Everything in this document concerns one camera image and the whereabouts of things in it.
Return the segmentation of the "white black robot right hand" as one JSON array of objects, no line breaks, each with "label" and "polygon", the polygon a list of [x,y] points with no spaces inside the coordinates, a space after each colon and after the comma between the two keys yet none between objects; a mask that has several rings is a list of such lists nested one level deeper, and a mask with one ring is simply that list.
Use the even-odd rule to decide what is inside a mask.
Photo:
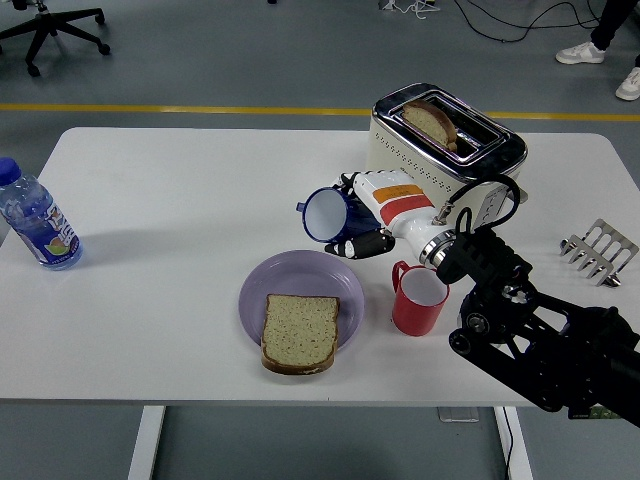
[{"label": "white black robot right hand", "polygon": [[414,179],[401,170],[343,174],[334,189],[356,202],[365,221],[362,233],[347,233],[324,250],[347,259],[391,251],[405,240],[421,265],[438,266],[454,240],[451,227],[434,223],[438,209]]}]

